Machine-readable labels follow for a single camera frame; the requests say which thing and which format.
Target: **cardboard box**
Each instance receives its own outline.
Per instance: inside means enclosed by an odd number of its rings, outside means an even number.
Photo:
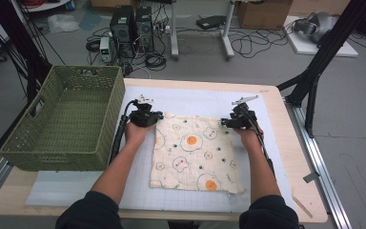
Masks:
[[[308,16],[311,12],[343,13],[350,0],[294,0],[290,8],[292,16]]]
[[[240,3],[237,18],[243,29],[281,30],[293,0]]]
[[[115,6],[135,6],[134,0],[91,0],[95,8],[114,8]]]

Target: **wooden table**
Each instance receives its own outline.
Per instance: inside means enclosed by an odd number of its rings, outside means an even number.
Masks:
[[[303,178],[311,173],[301,149],[293,124],[284,106],[281,94],[274,86],[222,84],[188,81],[125,79],[126,86],[149,88],[192,89],[203,91],[246,92],[262,94],[274,129],[276,144],[287,173],[300,222],[325,222],[328,219],[322,199],[314,181],[306,183]],[[0,215],[12,216],[59,216],[65,207],[35,207],[25,205],[36,172],[13,168],[0,189]],[[239,214],[191,213],[166,211],[120,210],[121,218],[137,219],[190,219],[238,221]]]

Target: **gray floor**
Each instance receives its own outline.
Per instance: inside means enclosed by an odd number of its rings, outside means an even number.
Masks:
[[[50,10],[47,13],[65,12]],[[82,10],[72,14],[78,21],[86,16]],[[102,19],[90,31],[48,34],[47,38],[67,64],[86,65],[86,38],[108,25],[109,21]],[[349,42],[359,56],[336,57],[322,75],[316,99],[314,131],[352,226],[366,228],[366,49]],[[179,36],[179,44],[182,54],[178,62],[170,59],[170,50],[167,50],[167,68],[162,72],[151,72],[152,79],[278,85],[302,73],[313,59],[310,55],[295,54],[287,44],[273,46],[252,59],[237,54],[227,62],[221,41],[209,34],[184,34]],[[60,64],[47,46],[46,51],[52,64]],[[149,76],[144,71],[136,71],[131,77]],[[25,103],[14,67],[9,61],[0,62],[0,136]],[[55,220],[54,217],[0,216],[0,228],[52,228]],[[204,224],[204,228],[212,228],[211,224]],[[331,218],[324,224],[305,225],[306,228],[335,228]],[[223,224],[213,226],[223,228]],[[232,228],[232,225],[225,225],[225,228]]]

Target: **metal rail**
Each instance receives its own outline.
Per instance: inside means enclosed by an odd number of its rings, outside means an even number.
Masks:
[[[329,207],[331,208],[332,216],[335,220],[335,224],[338,229],[351,229],[352,225],[346,215],[346,212],[341,204],[340,198],[337,195],[336,188],[332,182],[328,169],[326,168],[325,161],[317,147],[314,138],[310,138],[307,130],[305,129],[305,114],[301,108],[292,107],[297,126],[301,132],[301,136],[304,140],[305,146],[308,150],[308,156],[314,165],[315,171],[320,174],[319,184],[325,194]]]

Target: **printed fabric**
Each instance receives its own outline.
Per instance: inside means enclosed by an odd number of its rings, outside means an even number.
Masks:
[[[242,192],[232,133],[215,117],[164,113],[156,124],[153,188]]]

